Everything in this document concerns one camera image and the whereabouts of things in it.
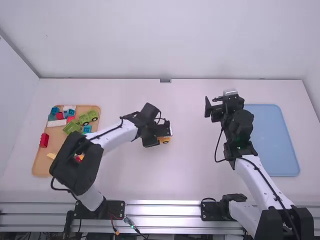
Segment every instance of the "blue lego brick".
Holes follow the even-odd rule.
[[[68,110],[68,116],[74,116],[75,114],[76,114],[76,111],[73,110],[73,109],[71,109],[71,108],[69,108],[69,110]]]
[[[69,117],[68,111],[63,111],[63,116],[65,119],[67,119]]]
[[[48,115],[48,121],[55,121],[57,120],[57,117],[55,115],[49,114]]]
[[[91,125],[86,125],[83,127],[83,132],[86,134],[91,133],[91,129],[92,129]]]
[[[52,115],[56,115],[59,112],[59,108],[57,106],[54,106],[53,108],[51,108],[51,114]]]

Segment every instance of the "white wall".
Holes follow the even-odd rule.
[[[0,1],[0,29],[44,78],[308,80],[318,77],[319,9],[319,0],[15,0]]]
[[[310,70],[308,71],[303,83],[308,92],[315,113],[320,120],[320,46],[318,48],[318,56],[318,59],[310,66]]]
[[[14,148],[39,78],[0,36],[0,174]]]

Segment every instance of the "orange wooden tray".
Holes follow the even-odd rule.
[[[57,105],[57,107],[62,112],[63,105]],[[86,114],[89,110],[95,110],[98,114],[98,120],[90,122],[89,125],[92,126],[92,132],[96,132],[98,130],[98,124],[100,120],[100,108],[98,106],[89,106],[89,105],[77,105],[75,107],[75,119],[79,119],[81,114]],[[49,158],[47,154],[54,153],[57,154],[60,150],[62,144],[67,138],[67,134],[62,131],[65,126],[54,126],[54,127],[45,127],[44,133],[49,135],[48,147],[42,148],[39,147],[38,152],[35,156],[32,174],[36,177],[50,177],[49,168],[53,162],[53,159]]]

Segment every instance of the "wire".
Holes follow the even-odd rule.
[[[222,135],[222,132],[223,132],[223,128],[221,128],[221,132],[220,132],[220,135],[219,135],[219,138],[218,138],[218,141],[216,143],[216,147],[215,147],[215,151],[214,151],[214,161],[216,163],[221,163],[223,161],[230,161],[230,160],[237,160],[237,159],[242,159],[244,161],[246,161],[247,163],[250,163],[252,166],[254,166],[254,170],[257,170],[259,172],[259,174],[261,175],[261,177],[263,178],[263,180],[265,181],[265,183],[268,185],[268,187],[270,188],[271,192],[273,193],[273,195],[275,196],[275,199],[280,203],[283,211],[284,211],[284,214],[286,215],[286,217],[288,218],[290,224],[291,224],[291,227],[292,227],[292,231],[296,237],[297,240],[300,240],[300,237],[298,235],[298,231],[296,229],[296,226],[294,225],[294,222],[292,220],[292,218],[290,217],[289,215],[289,212],[288,210],[286,209],[285,205],[283,204],[281,198],[279,197],[279,195],[276,193],[276,191],[274,190],[274,188],[271,186],[271,184],[269,183],[269,181],[266,179],[266,177],[264,176],[264,174],[261,172],[260,168],[258,168],[252,161],[244,158],[244,157],[241,157],[241,156],[237,156],[237,157],[230,157],[230,158],[224,158],[224,159],[221,159],[219,161],[217,161],[217,158],[216,158],[216,154],[217,154],[217,149],[218,149],[218,145],[219,145],[219,142],[220,142],[220,138],[221,138],[221,135]]]
[[[223,161],[226,160],[226,159],[222,159],[222,160],[217,161],[217,150],[218,150],[218,145],[219,145],[219,142],[220,142],[221,135],[222,135],[222,132],[223,132],[223,131],[224,131],[223,128],[221,128],[220,135],[219,135],[219,138],[218,138],[218,141],[217,141],[217,143],[216,143],[215,150],[214,150],[214,161],[215,161],[216,163],[221,163],[221,162],[223,162]]]
[[[80,218],[78,233],[80,233],[81,225],[82,225],[82,219]]]
[[[167,121],[167,119],[165,119],[165,118],[163,118],[163,117],[156,117],[154,120],[157,120],[157,119],[159,119],[159,121],[160,121],[160,120]]]
[[[105,132],[103,132],[103,133],[101,133],[101,134],[99,134],[99,135],[97,135],[97,136],[94,136],[94,137],[90,138],[89,141],[94,140],[94,139],[98,139],[98,138],[102,137],[103,135],[106,135],[106,134],[108,134],[108,133],[110,133],[110,132],[112,132],[112,131],[114,131],[114,130],[117,130],[117,129],[121,128],[122,125],[124,124],[124,119],[123,119],[122,116],[120,117],[120,119],[121,119],[121,123],[120,123],[118,126],[112,128],[112,129],[110,129],[110,130],[108,130],[108,131],[105,131]]]
[[[51,179],[51,183],[50,183],[51,189],[53,189],[53,190],[55,190],[55,191],[66,191],[67,193],[70,193],[75,200],[78,200],[78,199],[76,198],[76,196],[74,195],[74,193],[73,193],[70,189],[67,189],[67,188],[56,188],[56,187],[54,187],[54,181],[55,181],[55,179],[56,179],[55,177],[53,177],[53,178]]]
[[[160,113],[160,116],[159,116],[159,117],[157,117],[157,118],[155,118],[155,120],[156,120],[156,119],[158,119],[158,122],[156,123],[157,125],[159,124],[160,119],[164,119],[164,118],[161,118],[161,114],[162,114],[162,113],[161,113],[161,111],[159,111],[159,113]]]

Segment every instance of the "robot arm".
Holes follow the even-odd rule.
[[[219,217],[238,221],[257,240],[313,239],[314,223],[308,209],[297,208],[279,190],[260,162],[250,141],[254,115],[243,109],[245,100],[237,90],[231,89],[212,101],[222,101],[222,104],[212,106],[205,97],[204,117],[221,123],[226,137],[224,160],[243,179],[257,204],[257,208],[252,207],[243,194],[224,195],[220,202],[213,203],[215,209],[220,209],[222,216]]]
[[[57,153],[49,172],[53,180],[65,185],[69,192],[91,212],[103,212],[106,199],[95,187],[101,158],[119,145],[142,138],[144,147],[167,143],[171,137],[170,121],[157,124],[155,119],[160,110],[146,103],[140,112],[134,112],[120,118],[115,125],[106,129],[82,135],[72,132]]]

